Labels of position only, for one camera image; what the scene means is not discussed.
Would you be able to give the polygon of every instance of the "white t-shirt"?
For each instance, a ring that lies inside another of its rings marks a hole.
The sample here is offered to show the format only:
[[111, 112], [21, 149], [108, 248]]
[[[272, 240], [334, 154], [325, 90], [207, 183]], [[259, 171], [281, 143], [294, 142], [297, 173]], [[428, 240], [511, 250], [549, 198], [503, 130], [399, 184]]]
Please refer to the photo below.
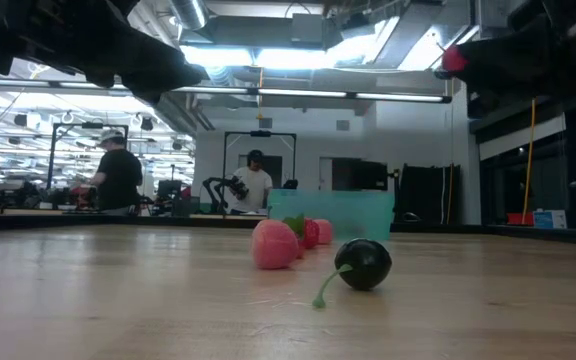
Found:
[[258, 211], [264, 206], [264, 193], [272, 189], [272, 179], [263, 170], [252, 171], [247, 167], [237, 169], [233, 174], [240, 178], [248, 188], [248, 196], [243, 200], [236, 200], [232, 207], [242, 212]]

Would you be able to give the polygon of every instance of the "box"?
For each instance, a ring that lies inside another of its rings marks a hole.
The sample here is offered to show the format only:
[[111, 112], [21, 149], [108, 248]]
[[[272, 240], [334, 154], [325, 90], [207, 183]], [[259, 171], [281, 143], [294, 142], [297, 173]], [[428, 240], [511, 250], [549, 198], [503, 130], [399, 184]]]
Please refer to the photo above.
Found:
[[532, 213], [536, 228], [567, 229], [565, 210], [538, 210]]
[[275, 220], [304, 214], [308, 218], [330, 221], [335, 240], [386, 241], [390, 238], [395, 197], [384, 191], [273, 189], [268, 206], [268, 217]]

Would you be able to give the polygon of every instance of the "black t-shirt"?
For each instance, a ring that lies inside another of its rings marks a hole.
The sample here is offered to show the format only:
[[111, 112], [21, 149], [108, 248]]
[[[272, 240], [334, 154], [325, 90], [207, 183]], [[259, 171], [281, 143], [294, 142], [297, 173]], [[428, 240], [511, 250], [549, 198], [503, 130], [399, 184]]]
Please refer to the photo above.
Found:
[[126, 149], [108, 151], [97, 172], [106, 174], [99, 185], [99, 209], [120, 209], [139, 203], [137, 186], [141, 184], [141, 163]]

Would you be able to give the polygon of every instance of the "green leaf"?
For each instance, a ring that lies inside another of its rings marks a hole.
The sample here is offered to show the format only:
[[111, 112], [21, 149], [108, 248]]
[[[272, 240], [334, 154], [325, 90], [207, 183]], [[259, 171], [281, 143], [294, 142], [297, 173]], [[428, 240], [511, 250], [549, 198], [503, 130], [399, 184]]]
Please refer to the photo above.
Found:
[[297, 237], [302, 238], [304, 236], [304, 224], [305, 224], [304, 214], [299, 214], [296, 218], [287, 217], [284, 219], [284, 224], [288, 225], [292, 231], [297, 234]]

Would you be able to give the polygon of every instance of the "red fruit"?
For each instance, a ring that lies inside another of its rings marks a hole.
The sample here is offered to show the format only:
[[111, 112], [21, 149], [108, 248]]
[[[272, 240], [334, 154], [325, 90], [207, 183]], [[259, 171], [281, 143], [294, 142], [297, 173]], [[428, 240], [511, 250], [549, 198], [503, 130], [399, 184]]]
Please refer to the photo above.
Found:
[[306, 218], [302, 243], [306, 249], [312, 249], [319, 243], [319, 225], [312, 219]]
[[303, 259], [305, 253], [306, 253], [306, 247], [304, 246], [303, 241], [300, 241], [299, 242], [299, 252], [297, 253], [297, 259]]

